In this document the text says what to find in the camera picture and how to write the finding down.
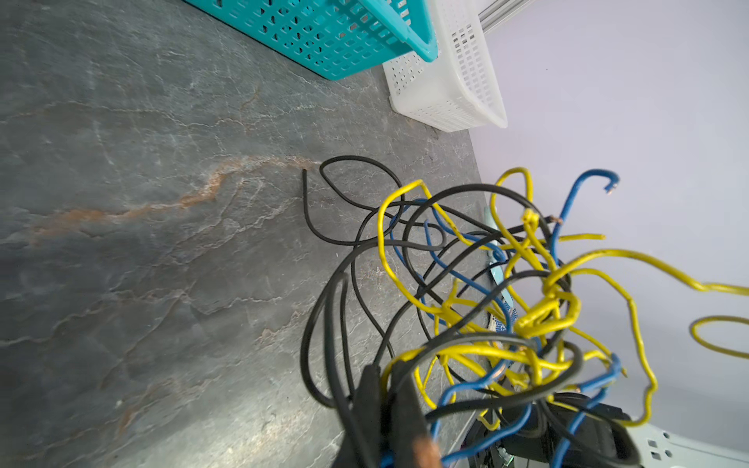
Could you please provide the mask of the light blue scoop tool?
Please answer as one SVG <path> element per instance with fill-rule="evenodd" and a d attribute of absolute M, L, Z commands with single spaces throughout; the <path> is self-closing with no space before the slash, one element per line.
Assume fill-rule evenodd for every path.
<path fill-rule="evenodd" d="M 484 208 L 484 224 L 487 226 L 496 229 L 497 225 L 493 221 L 493 217 L 491 214 L 491 209 L 489 207 Z M 495 284 L 499 284 L 504 280 L 504 267 L 499 264 L 499 257 L 495 253 L 494 250 L 489 251 L 487 253 L 488 256 L 488 265 L 493 265 L 495 263 L 495 266 L 493 266 L 490 269 L 491 277 L 493 278 L 493 282 Z M 510 317 L 513 320 L 516 320 L 518 318 L 517 310 L 513 301 L 512 296 L 509 294 L 508 290 L 504 290 L 501 293 L 502 302 L 507 305 L 510 311 Z M 489 319 L 489 328 L 495 332 L 504 332 L 506 330 L 506 327 L 503 323 L 503 321 L 495 318 L 495 316 L 490 315 Z"/>

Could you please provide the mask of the teal plastic basket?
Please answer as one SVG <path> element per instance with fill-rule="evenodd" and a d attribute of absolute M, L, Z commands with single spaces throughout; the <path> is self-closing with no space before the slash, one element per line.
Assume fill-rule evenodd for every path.
<path fill-rule="evenodd" d="M 191 5 L 331 81 L 439 55 L 425 1 L 194 0 Z"/>

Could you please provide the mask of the aluminium frame post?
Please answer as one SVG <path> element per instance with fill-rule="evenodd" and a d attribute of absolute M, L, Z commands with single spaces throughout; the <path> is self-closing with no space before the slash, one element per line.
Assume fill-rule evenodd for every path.
<path fill-rule="evenodd" d="M 534 0 L 495 0 L 481 9 L 479 20 L 485 34 L 498 30 L 502 25 L 519 15 Z"/>

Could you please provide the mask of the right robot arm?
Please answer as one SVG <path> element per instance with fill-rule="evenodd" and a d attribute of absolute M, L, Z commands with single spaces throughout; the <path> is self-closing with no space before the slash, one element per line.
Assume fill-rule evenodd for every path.
<path fill-rule="evenodd" d="M 560 403 L 581 406 L 588 397 L 577 393 L 563 393 Z M 575 415 L 569 409 L 549 405 L 549 412 L 569 426 Z M 622 409 L 599 404 L 595 411 L 611 419 L 630 419 Z M 747 452 L 737 452 L 707 443 L 678 436 L 651 424 L 627 429 L 628 435 L 612 430 L 601 419 L 587 417 L 575 431 L 575 436 L 595 452 L 605 456 L 626 459 L 638 454 L 638 467 L 748 467 Z M 488 437 L 490 431 L 477 421 L 467 430 L 461 448 L 465 449 Z M 534 409 L 527 425 L 515 435 L 502 439 L 487 450 L 456 462 L 453 467 L 550 467 L 558 444 L 559 431 L 548 421 L 544 413 Z M 590 452 L 584 452 L 571 444 L 561 467 L 610 467 Z"/>

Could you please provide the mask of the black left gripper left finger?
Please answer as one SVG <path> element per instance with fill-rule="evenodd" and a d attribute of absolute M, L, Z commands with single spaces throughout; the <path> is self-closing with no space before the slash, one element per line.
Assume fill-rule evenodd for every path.
<path fill-rule="evenodd" d="M 343 393 L 337 368 L 330 368 L 330 386 L 334 395 L 335 409 L 344 427 L 344 439 L 332 464 L 333 467 L 380 467 L 382 449 L 382 398 L 380 398 L 380 368 L 368 365 L 364 368 L 359 386 L 349 407 Z"/>

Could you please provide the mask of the white plastic basket right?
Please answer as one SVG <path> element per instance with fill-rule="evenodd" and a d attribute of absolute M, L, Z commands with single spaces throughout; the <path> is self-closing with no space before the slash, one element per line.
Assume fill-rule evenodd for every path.
<path fill-rule="evenodd" d="M 392 109 L 446 133 L 508 119 L 484 31 L 470 1 L 427 3 L 439 57 L 415 53 L 383 64 Z"/>

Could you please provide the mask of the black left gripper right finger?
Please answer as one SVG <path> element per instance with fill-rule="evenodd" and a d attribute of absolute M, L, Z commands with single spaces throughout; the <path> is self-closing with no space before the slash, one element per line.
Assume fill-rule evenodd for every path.
<path fill-rule="evenodd" d="M 385 466 L 441 467 L 440 450 L 427 430 L 407 364 L 392 368 L 385 399 Z"/>

